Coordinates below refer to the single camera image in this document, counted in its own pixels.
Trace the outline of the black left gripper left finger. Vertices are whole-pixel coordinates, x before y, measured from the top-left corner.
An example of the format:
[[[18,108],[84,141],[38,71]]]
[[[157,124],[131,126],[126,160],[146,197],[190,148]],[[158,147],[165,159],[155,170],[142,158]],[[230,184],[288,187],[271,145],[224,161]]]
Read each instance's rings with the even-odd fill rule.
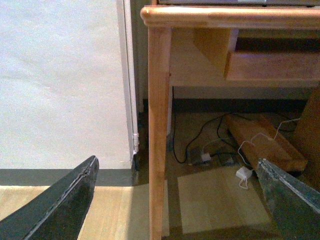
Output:
[[[76,240],[89,211],[99,171],[91,156],[33,200],[1,220],[2,240]]]

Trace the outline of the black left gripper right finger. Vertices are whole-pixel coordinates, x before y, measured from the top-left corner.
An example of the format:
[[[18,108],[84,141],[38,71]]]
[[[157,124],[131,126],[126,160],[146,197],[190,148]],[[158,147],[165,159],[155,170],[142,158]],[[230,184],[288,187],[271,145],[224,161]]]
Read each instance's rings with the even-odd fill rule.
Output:
[[[259,184],[284,240],[320,238],[320,192],[265,158],[258,160]]]

